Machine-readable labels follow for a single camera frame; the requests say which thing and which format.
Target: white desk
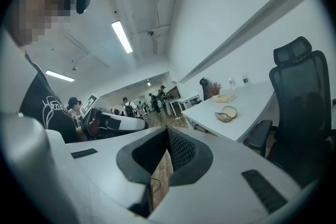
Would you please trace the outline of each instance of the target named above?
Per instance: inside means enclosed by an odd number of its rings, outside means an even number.
[[[179,98],[179,99],[174,99],[174,100],[170,101],[169,104],[171,105],[175,116],[177,116],[177,115],[176,115],[176,112],[175,112],[175,109],[174,109],[174,106],[173,106],[174,102],[178,103],[178,106],[180,107],[180,110],[182,111],[181,103],[184,105],[185,109],[188,109],[188,108],[191,107],[191,105],[189,105],[190,104],[189,101],[191,99],[196,98],[196,97],[198,97],[198,99],[200,98],[200,96],[197,94],[197,95],[193,95],[193,96],[191,96],[189,98]]]
[[[222,135],[233,141],[242,142],[258,123],[261,114],[268,109],[274,89],[271,82],[267,81],[252,84],[249,87],[222,91],[221,95],[228,93],[235,95],[235,99],[230,103],[216,103],[213,98],[210,98],[183,111],[188,127],[193,128],[191,125],[193,121],[217,136]],[[238,110],[236,118],[228,123],[220,121],[214,115],[214,112],[221,112],[226,105],[231,105]]]

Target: black fisheye border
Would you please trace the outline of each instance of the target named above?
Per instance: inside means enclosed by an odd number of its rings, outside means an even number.
[[[7,11],[7,6],[11,0],[0,0],[0,20],[1,23],[4,19],[4,15]],[[330,19],[335,29],[336,26],[336,0],[323,0],[325,7],[329,13]],[[2,217],[6,219],[11,217],[11,222],[18,222],[19,220],[30,220],[31,222],[44,223],[48,222],[45,217],[39,212],[30,200],[25,196],[21,187],[16,183],[12,174],[6,166],[3,155],[0,152],[0,168],[2,176],[2,193],[3,193],[3,206]],[[281,215],[277,219],[273,219],[268,223],[288,223],[299,221],[329,221],[334,219],[335,210],[335,194],[336,194],[336,160],[335,152],[333,154],[333,160],[327,174],[321,183],[317,186],[317,190],[308,195],[301,206],[297,210],[288,213],[287,215]]]

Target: hat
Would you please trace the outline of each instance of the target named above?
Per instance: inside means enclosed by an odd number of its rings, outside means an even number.
[[[76,97],[71,97],[68,102],[69,107],[72,108],[75,104],[82,104],[82,102],[78,101]]]

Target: floor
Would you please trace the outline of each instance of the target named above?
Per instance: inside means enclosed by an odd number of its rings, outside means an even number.
[[[155,111],[150,112],[150,118],[147,119],[149,127],[155,126],[165,126],[165,125],[172,125],[178,127],[185,127],[188,128],[186,120],[184,118],[175,119],[176,116],[170,115],[168,116],[167,113],[161,109],[161,115],[158,115]],[[175,108],[177,117],[183,117],[181,111],[178,107]],[[205,132],[202,127],[197,128],[198,131]],[[266,158],[268,153],[275,142],[274,139],[274,132],[271,132],[268,136],[266,142]],[[248,138],[246,138],[243,142],[244,145],[248,144]],[[170,159],[170,155],[168,151],[165,152],[163,158],[161,159],[159,165],[157,166],[156,170],[152,175],[151,180],[151,188],[152,188],[152,196],[153,196],[153,208],[155,209],[160,202],[163,200],[164,196],[168,193],[169,190],[169,177],[173,174],[173,166]]]

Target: rectangular light panel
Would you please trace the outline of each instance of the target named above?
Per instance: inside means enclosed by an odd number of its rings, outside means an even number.
[[[111,24],[113,27],[114,32],[116,33],[117,37],[119,38],[121,45],[124,47],[125,51],[129,54],[132,52],[132,48],[130,43],[128,42],[127,36],[125,35],[124,29],[122,29],[120,21]]]
[[[72,78],[63,76],[63,75],[61,75],[61,74],[52,72],[52,71],[50,71],[50,70],[47,70],[46,74],[47,74],[47,75],[50,75],[50,76],[53,76],[53,77],[56,77],[56,78],[59,78],[59,79],[64,79],[64,80],[67,80],[67,81],[70,81],[70,82],[73,82],[73,81],[75,80],[75,79],[72,79]]]

